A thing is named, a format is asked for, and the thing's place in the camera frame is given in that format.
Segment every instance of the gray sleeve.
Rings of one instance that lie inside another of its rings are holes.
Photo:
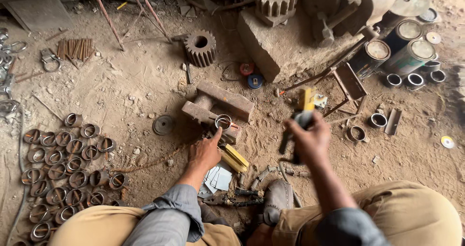
[[[340,208],[328,213],[317,225],[315,236],[322,246],[391,245],[368,213],[354,208]]]
[[[131,232],[123,246],[182,245],[196,242],[205,233],[197,191],[177,184],[154,200],[149,211]]]

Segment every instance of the can lid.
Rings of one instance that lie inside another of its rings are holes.
[[[391,49],[384,41],[375,40],[365,45],[366,53],[377,61],[385,61],[391,56]]]
[[[411,41],[420,38],[423,34],[423,31],[418,22],[413,20],[405,20],[397,25],[396,33],[400,38]]]
[[[433,45],[428,41],[413,40],[409,42],[408,47],[412,55],[422,61],[429,61],[436,54]]]

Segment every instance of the hand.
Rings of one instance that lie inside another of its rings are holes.
[[[210,139],[203,138],[191,145],[189,150],[188,170],[202,171],[203,175],[212,169],[221,160],[221,151],[218,148],[218,141],[223,133],[223,128],[219,127],[215,136]]]
[[[320,113],[313,113],[311,126],[307,130],[302,129],[293,119],[285,120],[284,124],[294,135],[295,150],[308,167],[328,158],[331,126],[323,120]]]

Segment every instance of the shoe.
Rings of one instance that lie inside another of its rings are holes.
[[[292,186],[282,179],[272,182],[264,195],[263,221],[266,225],[276,226],[282,209],[294,207]]]
[[[223,217],[218,217],[214,212],[212,212],[212,208],[207,204],[197,201],[199,206],[201,207],[201,218],[203,223],[211,223],[211,224],[221,224],[230,226],[228,222]]]

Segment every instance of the concrete slab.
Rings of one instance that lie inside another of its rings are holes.
[[[254,14],[254,8],[240,12],[237,29],[247,53],[268,82],[289,76],[335,59],[354,45],[362,35],[346,34],[333,45],[318,48],[311,33],[311,20],[298,5],[286,25],[267,26]]]

